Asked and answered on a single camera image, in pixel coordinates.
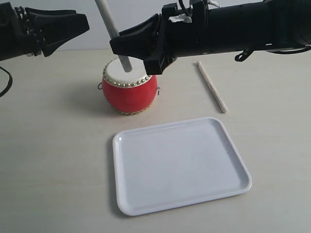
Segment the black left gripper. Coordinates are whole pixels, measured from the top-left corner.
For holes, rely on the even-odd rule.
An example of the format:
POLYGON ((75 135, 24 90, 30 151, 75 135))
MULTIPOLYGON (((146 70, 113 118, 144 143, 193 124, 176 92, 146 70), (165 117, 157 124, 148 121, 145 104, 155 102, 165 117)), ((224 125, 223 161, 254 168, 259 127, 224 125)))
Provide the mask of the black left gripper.
POLYGON ((14 48, 18 56, 43 54, 48 57, 63 44, 89 30, 86 15, 75 10, 38 10, 22 6, 12 9, 14 48))

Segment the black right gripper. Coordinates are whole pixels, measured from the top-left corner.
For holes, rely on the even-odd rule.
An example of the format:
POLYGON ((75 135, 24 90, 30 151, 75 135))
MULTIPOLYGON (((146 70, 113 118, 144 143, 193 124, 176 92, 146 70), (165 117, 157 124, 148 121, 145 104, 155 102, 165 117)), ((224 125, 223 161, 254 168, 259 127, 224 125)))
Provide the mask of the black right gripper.
POLYGON ((207 1, 191 1, 189 8, 182 1, 166 4, 161 14, 119 32, 110 40, 111 49, 143 60, 147 75, 161 75, 178 57, 203 53, 208 11, 207 1))

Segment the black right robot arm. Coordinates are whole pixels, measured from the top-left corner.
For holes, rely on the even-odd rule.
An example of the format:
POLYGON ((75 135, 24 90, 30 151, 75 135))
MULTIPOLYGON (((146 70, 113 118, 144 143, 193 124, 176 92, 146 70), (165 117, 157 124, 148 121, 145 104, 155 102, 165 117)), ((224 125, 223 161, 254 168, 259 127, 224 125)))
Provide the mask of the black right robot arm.
POLYGON ((311 3, 263 0, 209 8, 207 0, 162 7, 143 23, 110 40, 116 55, 143 61, 146 73, 160 75, 179 57, 235 52, 245 61, 255 51, 295 54, 311 49, 311 3))

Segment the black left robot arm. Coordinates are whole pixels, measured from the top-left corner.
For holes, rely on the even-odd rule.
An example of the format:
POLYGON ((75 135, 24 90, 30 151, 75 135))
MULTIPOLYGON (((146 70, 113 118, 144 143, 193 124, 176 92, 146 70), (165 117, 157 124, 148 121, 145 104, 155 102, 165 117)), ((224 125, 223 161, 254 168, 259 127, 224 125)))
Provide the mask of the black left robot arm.
POLYGON ((39 10, 0 4, 0 59, 52 55, 89 30, 85 14, 75 10, 39 10))

